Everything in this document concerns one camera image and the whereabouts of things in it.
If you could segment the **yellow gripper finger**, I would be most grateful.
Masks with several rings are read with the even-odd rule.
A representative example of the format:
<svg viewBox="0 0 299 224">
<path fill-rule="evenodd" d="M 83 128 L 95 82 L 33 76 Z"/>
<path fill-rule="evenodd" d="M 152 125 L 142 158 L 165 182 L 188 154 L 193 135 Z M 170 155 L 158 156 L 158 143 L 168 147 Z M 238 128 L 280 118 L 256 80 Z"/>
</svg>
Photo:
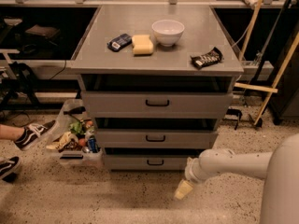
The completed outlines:
<svg viewBox="0 0 299 224">
<path fill-rule="evenodd" d="M 182 200 L 192 190 L 193 190 L 193 184 L 188 180 L 182 179 L 178 184 L 174 197 L 178 200 Z"/>
</svg>

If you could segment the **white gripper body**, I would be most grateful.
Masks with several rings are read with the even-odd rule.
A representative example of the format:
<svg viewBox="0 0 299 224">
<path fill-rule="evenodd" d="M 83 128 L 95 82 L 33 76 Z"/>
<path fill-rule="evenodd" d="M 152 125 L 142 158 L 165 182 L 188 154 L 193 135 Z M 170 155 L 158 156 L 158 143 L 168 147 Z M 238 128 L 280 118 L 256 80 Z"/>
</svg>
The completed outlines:
<svg viewBox="0 0 299 224">
<path fill-rule="evenodd" d="M 193 184 L 200 184 L 206 180 L 206 174 L 200 166 L 198 158 L 188 158 L 185 168 L 185 177 Z"/>
</svg>

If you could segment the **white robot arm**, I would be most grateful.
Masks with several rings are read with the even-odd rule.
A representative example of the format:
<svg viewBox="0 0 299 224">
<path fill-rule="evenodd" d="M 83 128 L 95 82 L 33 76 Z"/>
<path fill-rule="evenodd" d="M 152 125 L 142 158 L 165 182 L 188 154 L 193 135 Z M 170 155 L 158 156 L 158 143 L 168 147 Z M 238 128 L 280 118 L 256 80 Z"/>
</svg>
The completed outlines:
<svg viewBox="0 0 299 224">
<path fill-rule="evenodd" d="M 211 177 L 232 173 L 262 179 L 260 224 L 299 224 L 299 134 L 272 152 L 236 154 L 231 149 L 206 149 L 188 158 L 175 197 L 188 195 Z"/>
</svg>

